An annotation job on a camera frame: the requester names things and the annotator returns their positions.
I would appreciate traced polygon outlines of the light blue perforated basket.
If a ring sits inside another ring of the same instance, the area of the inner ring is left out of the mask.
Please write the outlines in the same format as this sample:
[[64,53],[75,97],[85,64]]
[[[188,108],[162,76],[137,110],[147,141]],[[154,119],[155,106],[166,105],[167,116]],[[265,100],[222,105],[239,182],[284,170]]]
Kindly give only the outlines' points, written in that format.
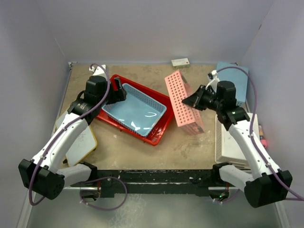
[[244,107],[247,95],[248,77],[243,71],[236,68],[227,68],[219,72],[220,69],[231,66],[241,68],[248,73],[248,68],[238,66],[236,63],[218,62],[216,66],[218,78],[220,81],[230,81],[235,85],[237,105]]

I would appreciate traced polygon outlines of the white perforated basket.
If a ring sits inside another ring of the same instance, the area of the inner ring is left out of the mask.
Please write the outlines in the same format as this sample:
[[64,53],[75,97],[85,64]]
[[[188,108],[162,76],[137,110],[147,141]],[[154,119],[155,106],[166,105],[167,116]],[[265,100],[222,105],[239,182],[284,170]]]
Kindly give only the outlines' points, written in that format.
[[221,124],[215,117],[215,162],[232,163],[238,169],[250,170],[251,166],[248,164],[241,148],[231,134],[226,131],[223,124]]

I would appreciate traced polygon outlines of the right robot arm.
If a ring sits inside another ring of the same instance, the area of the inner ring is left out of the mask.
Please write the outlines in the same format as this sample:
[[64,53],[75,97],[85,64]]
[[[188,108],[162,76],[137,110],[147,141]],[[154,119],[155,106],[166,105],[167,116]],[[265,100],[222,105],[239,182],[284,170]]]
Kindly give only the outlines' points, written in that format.
[[203,111],[216,112],[219,122],[235,139],[244,154],[251,173],[224,162],[213,166],[212,182],[222,186],[228,182],[244,192],[248,203],[258,208],[285,200],[293,180],[289,171],[283,171],[270,158],[259,137],[250,126],[250,117],[244,108],[237,106],[236,88],[230,81],[220,81],[215,93],[201,85],[183,104]]

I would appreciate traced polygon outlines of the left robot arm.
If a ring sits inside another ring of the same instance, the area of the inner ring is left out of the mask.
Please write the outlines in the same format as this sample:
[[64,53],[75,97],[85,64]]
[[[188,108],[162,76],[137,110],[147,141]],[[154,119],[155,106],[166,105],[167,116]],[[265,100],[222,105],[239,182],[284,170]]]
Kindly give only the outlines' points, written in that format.
[[61,169],[60,165],[77,137],[99,115],[104,104],[114,104],[126,99],[118,77],[114,78],[116,89],[109,79],[91,76],[85,90],[81,91],[70,105],[67,114],[54,135],[42,150],[31,160],[23,159],[18,169],[23,185],[28,188],[29,201],[35,206],[32,192],[49,200],[55,199],[63,188],[83,182],[86,186],[97,183],[97,167],[81,162]]

